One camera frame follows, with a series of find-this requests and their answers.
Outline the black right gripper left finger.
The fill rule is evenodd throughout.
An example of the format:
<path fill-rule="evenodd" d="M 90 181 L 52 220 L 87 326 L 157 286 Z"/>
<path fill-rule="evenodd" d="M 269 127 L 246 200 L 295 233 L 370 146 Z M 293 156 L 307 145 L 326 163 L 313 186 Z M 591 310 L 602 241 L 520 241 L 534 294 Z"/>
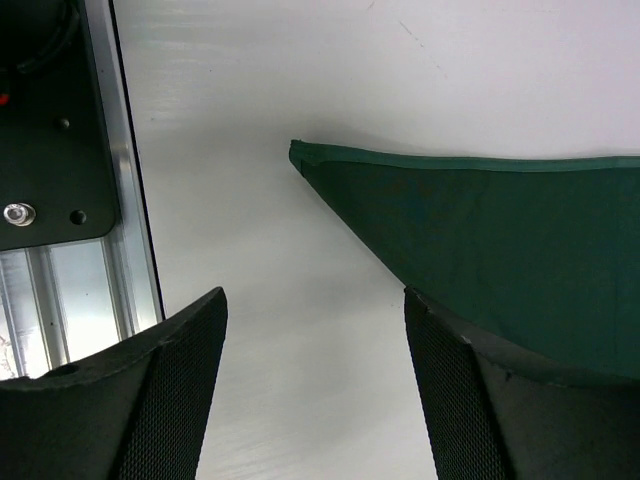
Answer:
<path fill-rule="evenodd" d="M 101 352 L 2 381 L 2 478 L 195 478 L 227 320 L 217 287 Z"/>

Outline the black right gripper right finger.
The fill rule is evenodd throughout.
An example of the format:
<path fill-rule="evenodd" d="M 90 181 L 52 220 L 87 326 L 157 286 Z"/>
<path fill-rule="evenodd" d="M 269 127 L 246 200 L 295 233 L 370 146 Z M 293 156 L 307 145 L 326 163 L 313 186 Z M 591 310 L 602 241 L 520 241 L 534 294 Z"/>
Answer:
<path fill-rule="evenodd" d="M 404 315 L 438 478 L 638 478 L 638 381 L 522 348 L 415 288 Z"/>

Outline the dark green cloth napkin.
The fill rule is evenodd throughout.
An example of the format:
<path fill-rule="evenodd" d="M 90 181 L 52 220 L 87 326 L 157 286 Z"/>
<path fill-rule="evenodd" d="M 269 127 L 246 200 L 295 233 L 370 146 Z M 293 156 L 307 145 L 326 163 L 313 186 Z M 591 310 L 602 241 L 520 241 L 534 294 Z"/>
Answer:
<path fill-rule="evenodd" d="M 638 378 L 637 157 L 420 157 L 295 140 L 289 159 L 404 284 L 553 361 Z"/>

